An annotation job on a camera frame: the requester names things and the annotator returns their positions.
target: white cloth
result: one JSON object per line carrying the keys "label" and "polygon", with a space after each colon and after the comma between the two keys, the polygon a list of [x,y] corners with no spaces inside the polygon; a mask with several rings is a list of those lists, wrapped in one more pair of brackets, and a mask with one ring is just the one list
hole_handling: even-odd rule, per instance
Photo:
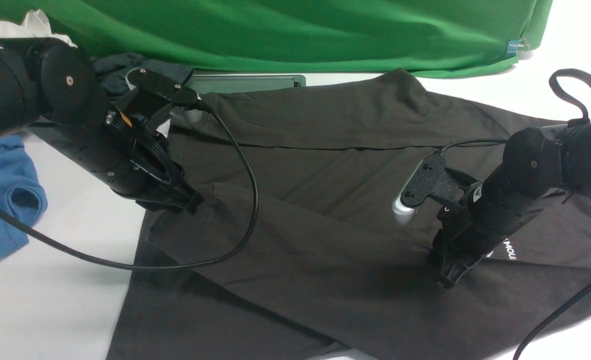
{"label": "white cloth", "polygon": [[20,25],[8,21],[0,21],[0,38],[17,39],[46,37],[60,39],[73,48],[78,47],[73,41],[71,41],[69,36],[64,34],[54,34],[51,32],[49,18],[47,17],[47,14],[40,9],[27,12]]}

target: black strap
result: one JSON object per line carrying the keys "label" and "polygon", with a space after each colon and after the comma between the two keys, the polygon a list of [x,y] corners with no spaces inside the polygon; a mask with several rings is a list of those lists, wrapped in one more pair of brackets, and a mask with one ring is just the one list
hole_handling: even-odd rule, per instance
{"label": "black strap", "polygon": [[587,107],[577,100],[577,98],[574,98],[563,90],[563,88],[558,83],[558,78],[560,77],[581,80],[591,89],[591,74],[582,70],[578,70],[577,68],[562,68],[554,72],[549,78],[549,86],[551,87],[553,93],[558,96],[558,98],[561,98],[567,103],[575,105],[575,107],[579,108],[580,111],[582,111],[582,119],[579,120],[581,120],[581,123],[589,123],[591,119],[589,118],[589,111],[587,110]]}

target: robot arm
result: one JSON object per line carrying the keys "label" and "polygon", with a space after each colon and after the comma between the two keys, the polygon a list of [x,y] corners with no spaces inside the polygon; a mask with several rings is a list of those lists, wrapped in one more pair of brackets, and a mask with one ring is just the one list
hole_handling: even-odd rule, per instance
{"label": "robot arm", "polygon": [[195,107],[197,94],[141,71],[129,76],[138,87],[119,109],[77,48],[55,38],[0,38],[0,138],[28,128],[118,195],[148,210],[193,213],[202,197],[150,125],[174,107]]}
{"label": "robot arm", "polygon": [[[549,80],[556,95],[579,107],[583,118],[515,133],[506,141],[502,163],[484,181],[449,168],[446,146],[419,164],[394,200],[394,214],[403,224],[426,198],[442,205],[437,214],[442,228],[428,263],[446,289],[547,207],[575,194],[591,198],[591,122],[584,105],[560,88],[558,76],[591,87],[591,75],[565,69]],[[462,198],[454,198],[458,189]]]}

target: black cable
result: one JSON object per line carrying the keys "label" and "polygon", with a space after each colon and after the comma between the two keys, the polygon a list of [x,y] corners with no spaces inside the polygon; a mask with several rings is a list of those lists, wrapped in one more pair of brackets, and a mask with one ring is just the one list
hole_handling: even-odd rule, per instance
{"label": "black cable", "polygon": [[216,258],[213,258],[210,260],[193,262],[190,264],[172,265],[172,266],[139,266],[139,265],[135,265],[135,264],[123,264],[121,262],[105,260],[105,259],[101,259],[99,257],[95,257],[92,255],[87,255],[86,253],[80,252],[78,250],[74,250],[73,248],[70,248],[69,246],[65,246],[64,244],[59,243],[54,239],[51,239],[47,235],[44,235],[37,230],[33,230],[33,228],[31,228],[30,226],[25,225],[24,223],[17,220],[13,216],[7,214],[6,212],[4,212],[1,209],[0,209],[0,219],[5,221],[5,223],[8,223],[12,227],[26,233],[27,235],[30,235],[31,237],[34,237],[35,239],[47,244],[48,246],[51,246],[54,249],[62,251],[63,253],[67,253],[67,254],[74,256],[80,260],[85,260],[85,262],[90,262],[90,263],[97,264],[97,265],[103,265],[103,266],[115,268],[115,269],[122,269],[122,270],[128,270],[128,271],[177,271],[177,270],[195,269],[195,268],[199,268],[199,267],[205,267],[207,265],[217,264],[217,263],[224,262],[225,260],[230,259],[231,257],[236,255],[237,253],[240,253],[240,251],[247,245],[247,243],[249,242],[249,239],[252,237],[252,234],[254,232],[255,224],[256,224],[256,221],[258,218],[258,209],[259,209],[259,202],[260,202],[260,196],[258,194],[258,184],[256,183],[254,171],[252,171],[252,167],[249,165],[249,161],[247,160],[245,154],[243,153],[243,150],[240,148],[240,145],[238,145],[238,142],[236,142],[236,139],[234,139],[234,136],[231,134],[231,131],[229,131],[229,128],[227,128],[227,125],[225,125],[224,121],[222,121],[220,116],[218,116],[218,114],[216,114],[214,112],[214,110],[211,107],[209,107],[208,105],[202,103],[201,108],[204,111],[211,114],[215,118],[215,120],[218,122],[218,124],[220,124],[220,126],[222,126],[222,129],[224,130],[226,137],[231,142],[231,145],[233,145],[235,152],[238,153],[238,157],[240,157],[240,160],[242,161],[242,164],[244,165],[245,170],[249,174],[251,188],[253,191],[253,207],[251,210],[251,216],[250,216],[249,225],[247,227],[247,230],[244,233],[242,240],[240,240],[238,245],[236,245],[236,247],[233,250],[229,251],[228,253],[225,253],[225,255],[222,255],[220,257],[216,257]]}
{"label": "black cable", "polygon": [[536,326],[529,335],[527,335],[520,345],[515,350],[513,354],[513,360],[518,360],[520,355],[522,355],[522,351],[529,345],[529,343],[537,337],[537,335],[542,332],[547,326],[549,326],[552,322],[554,322],[558,317],[564,314],[567,310],[569,310],[572,306],[576,305],[578,301],[581,301],[585,296],[591,293],[591,283],[586,285],[584,289],[578,291],[574,296],[572,296],[569,300],[567,300],[563,305],[558,307],[554,312],[552,312],[546,319],[544,319],[538,326]]}
{"label": "black cable", "polygon": [[478,147],[478,146],[495,146],[495,145],[500,145],[500,144],[506,144],[508,141],[509,141],[509,139],[500,139],[500,138],[461,140],[461,141],[455,141],[455,142],[452,142],[452,143],[442,146],[442,148],[440,148],[438,150],[438,152],[440,154],[444,155],[444,153],[449,148],[454,148],[454,147],[472,148],[472,147]]}

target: green backdrop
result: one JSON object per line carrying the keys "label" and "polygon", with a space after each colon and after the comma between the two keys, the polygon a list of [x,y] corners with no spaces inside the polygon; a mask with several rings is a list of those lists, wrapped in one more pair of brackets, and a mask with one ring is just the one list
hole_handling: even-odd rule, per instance
{"label": "green backdrop", "polygon": [[552,0],[0,0],[0,19],[42,9],[90,55],[135,51],[254,72],[497,73],[508,41],[540,45]]}

